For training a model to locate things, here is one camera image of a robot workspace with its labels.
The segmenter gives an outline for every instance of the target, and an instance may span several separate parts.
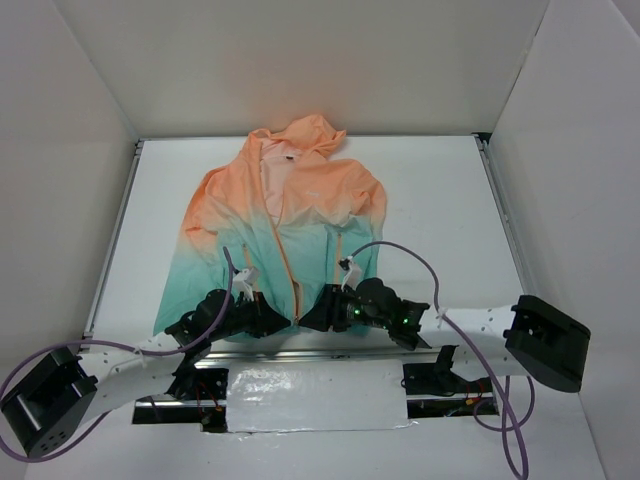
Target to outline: orange and teal gradient jacket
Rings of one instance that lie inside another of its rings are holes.
[[[255,130],[229,165],[205,175],[180,228],[154,334],[226,288],[225,246],[238,269],[260,270],[254,289],[293,323],[325,284],[342,281],[338,260],[381,238],[386,208],[382,185],[358,161],[328,160],[345,135],[320,115],[280,133]],[[358,255],[365,278],[376,274],[377,253]]]

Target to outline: cable clip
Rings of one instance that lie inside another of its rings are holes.
[[[338,262],[340,268],[346,271],[346,275],[342,279],[341,290],[344,290],[345,286],[351,287],[353,290],[356,289],[358,283],[360,283],[360,278],[362,277],[362,269],[360,266],[353,261],[353,256],[349,255],[347,258],[343,258]]]
[[[140,347],[140,345],[138,345],[136,348],[133,349],[133,354],[139,355],[140,362],[142,362],[142,368],[143,369],[147,368],[147,360],[144,358],[144,353],[142,353],[142,348]]]
[[[448,311],[449,311],[448,308],[438,309],[438,314],[436,315],[436,320],[438,320],[438,329],[442,328],[442,322],[443,322],[442,317],[444,317]]]
[[[260,270],[256,267],[243,268],[233,277],[233,288],[244,293],[253,302],[253,284],[258,280]]]

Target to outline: white plastic panel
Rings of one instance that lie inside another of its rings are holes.
[[[638,0],[613,0],[636,33],[640,34],[640,2]]]
[[[537,291],[592,330],[582,402],[625,480],[640,445],[639,85],[640,38],[610,0],[552,1],[490,143]]]
[[[55,0],[143,137],[495,126],[548,0]]]
[[[0,2],[0,362],[79,338],[134,151],[48,0]]]
[[[388,430],[406,427],[400,360],[234,363],[230,432]]]
[[[137,345],[141,349],[167,352],[180,347],[171,336],[161,333]],[[98,380],[98,391],[82,417],[82,423],[119,408],[131,401],[169,390],[184,354],[165,357],[139,355],[139,352],[105,350],[80,355],[80,367]]]

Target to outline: jacket zipper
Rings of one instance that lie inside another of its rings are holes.
[[[296,282],[293,278],[293,273],[291,273],[291,267],[289,266],[289,261],[287,260],[286,255],[284,254],[284,247],[282,246],[282,241],[280,240],[280,235],[278,235],[278,230],[276,229],[276,225],[273,223],[273,218],[269,214],[267,210],[267,202],[264,199],[264,192],[262,191],[262,173],[261,169],[258,169],[258,185],[260,191],[260,199],[262,200],[262,206],[264,207],[264,212],[269,218],[269,225],[271,225],[271,231],[273,232],[273,236],[276,239],[276,243],[278,244],[278,250],[280,251],[280,256],[282,257],[282,261],[284,263],[284,268],[289,274],[289,282],[291,283],[291,291],[293,293],[293,323],[298,324],[298,320],[300,320],[300,310],[301,306],[299,303],[299,291],[302,290],[302,285]],[[282,187],[282,210],[280,211],[280,218],[278,219],[278,225],[280,225],[280,220],[282,220],[282,214],[284,213],[284,186]]]
[[[333,267],[334,268],[334,273],[333,273],[333,284],[334,285],[338,285],[340,283],[340,271],[342,270],[340,268],[340,265],[338,264],[338,262],[340,261],[340,257],[342,256],[342,234],[339,233],[338,234],[338,241],[336,242],[337,246],[336,246],[336,264]]]

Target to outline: purple cable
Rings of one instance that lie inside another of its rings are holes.
[[[518,422],[518,425],[520,425],[520,427],[523,427],[524,424],[529,421],[529,419],[531,418],[531,415],[533,414],[533,409],[535,408],[535,404],[536,404],[536,389],[533,385],[533,380],[531,380],[531,377],[527,377],[527,381],[529,382],[529,391],[531,392],[531,400],[529,400],[529,408],[527,409],[527,413],[522,418],[522,420]],[[507,396],[509,395],[510,384],[511,384],[511,377],[507,377],[504,384],[504,391],[507,394]],[[475,407],[473,407],[473,418],[476,420],[476,422],[478,422],[481,426],[483,426],[487,430],[491,430],[492,432],[502,432],[502,428],[494,427],[489,425],[488,423],[484,423],[482,420],[480,420],[480,417],[478,416],[478,410],[480,409],[480,407],[489,402],[491,402],[491,399],[485,398],[484,400],[480,400],[478,403],[476,403]],[[511,431],[513,431],[513,427],[508,427],[507,432],[511,432]]]
[[[213,323],[209,326],[209,328],[207,328],[207,330],[204,331],[204,333],[202,335],[200,335],[197,339],[195,339],[193,342],[185,345],[184,347],[180,347],[177,348],[175,350],[169,350],[166,352],[154,352],[152,350],[138,350],[136,347],[132,347],[131,345],[126,345],[124,343],[119,343],[119,342],[111,342],[109,340],[69,340],[66,342],[60,342],[60,343],[56,343],[54,345],[50,345],[48,347],[42,348],[40,350],[38,350],[35,353],[32,353],[31,355],[29,355],[27,358],[25,358],[22,362],[20,362],[18,364],[18,366],[16,366],[16,368],[14,368],[9,375],[7,376],[7,378],[4,380],[4,382],[2,382],[2,385],[0,385],[0,399],[4,398],[4,395],[9,387],[9,383],[11,383],[11,380],[13,380],[13,378],[18,374],[18,372],[20,370],[22,370],[26,365],[28,365],[31,361],[35,360],[36,358],[38,358],[40,355],[43,355],[45,353],[49,353],[53,350],[57,350],[58,348],[64,348],[64,347],[70,347],[70,346],[80,346],[80,345],[101,345],[101,346],[105,346],[105,347],[113,347],[113,348],[118,348],[120,350],[125,350],[127,352],[140,352],[141,355],[146,355],[148,357],[166,357],[169,355],[176,355],[178,353],[183,353],[187,350],[189,350],[191,347],[194,347],[195,345],[199,344],[202,340],[204,340],[205,338],[207,338],[211,332],[213,332],[213,330],[216,329],[216,327],[220,324],[220,322],[222,322],[225,313],[227,312],[227,306],[229,305],[229,299],[231,298],[231,288],[233,287],[233,271],[234,271],[234,267],[233,267],[233,262],[231,261],[231,255],[229,255],[229,250],[227,250],[227,247],[223,247],[222,251],[224,252],[224,256],[227,260],[227,264],[229,266],[229,281],[227,283],[227,291],[225,293],[224,296],[224,302],[222,302],[222,307],[220,308],[220,312],[218,312],[218,316],[215,318],[215,320],[213,321]],[[47,455],[46,457],[41,457],[41,458],[29,458],[25,455],[21,455],[17,452],[14,452],[13,450],[11,450],[11,447],[9,447],[9,445],[7,445],[7,443],[4,441],[4,439],[0,436],[0,450],[2,450],[4,453],[6,453],[9,457],[13,458],[14,460],[18,460],[19,462],[24,462],[24,463],[42,463],[42,462],[47,462],[49,460],[53,460],[54,458],[58,458],[61,455],[64,455],[65,453],[67,453],[69,450],[71,450],[72,448],[75,448],[82,440],[84,440],[85,438],[87,438],[87,436],[100,424],[100,422],[102,422],[102,420],[104,420],[104,418],[108,415],[109,412],[103,413],[102,415],[100,415],[98,417],[98,419],[91,424],[91,426],[89,428],[87,428],[82,435],[80,435],[76,440],[74,440],[68,447],[63,448],[62,450],[52,453],[50,455]]]
[[[496,392],[498,392],[498,396],[502,399],[503,415],[502,415],[502,428],[500,429],[500,432],[502,433],[502,447],[504,449],[504,455],[507,459],[507,463],[509,464],[509,468],[511,468],[511,471],[513,472],[514,476],[520,480],[526,480],[527,478],[529,478],[529,457],[527,455],[527,447],[524,443],[524,438],[522,437],[522,431],[520,430],[520,424],[518,423],[518,418],[516,417],[516,414],[513,411],[513,407],[509,402],[509,396],[503,390],[502,385],[500,385],[500,382],[498,381],[498,377],[496,376],[495,372],[491,368],[491,365],[489,365],[489,362],[487,361],[485,356],[482,354],[480,349],[478,349],[475,343],[473,343],[473,340],[471,340],[471,338],[469,338],[469,336],[460,327],[458,327],[458,325],[456,325],[456,323],[452,321],[447,316],[446,313],[441,313],[440,298],[439,298],[440,297],[440,279],[438,278],[436,271],[433,269],[433,267],[431,267],[431,265],[424,258],[422,258],[420,255],[418,255],[414,251],[409,250],[407,247],[403,247],[402,245],[399,245],[397,243],[387,242],[384,240],[378,240],[375,242],[367,243],[366,245],[363,245],[360,248],[357,248],[351,254],[351,256],[355,257],[356,255],[358,255],[358,253],[360,253],[365,248],[373,247],[375,245],[388,245],[390,247],[394,247],[399,250],[402,250],[403,252],[408,253],[413,258],[418,260],[422,265],[424,265],[427,268],[427,270],[429,270],[429,273],[431,273],[431,276],[433,277],[433,282],[434,282],[433,306],[435,307],[436,311],[440,314],[441,318],[445,322],[447,322],[447,324],[451,328],[453,328],[458,335],[460,335],[460,337],[469,346],[471,351],[473,351],[473,353],[478,358],[478,360],[486,370],[487,374],[489,375],[489,378],[491,379],[491,383],[493,383]],[[511,458],[509,443],[507,441],[507,417],[509,417],[509,420],[511,421],[512,427],[510,428],[513,429],[516,435],[516,440],[518,441],[520,458],[522,460],[522,473],[518,471],[515,464],[513,463],[513,459]]]

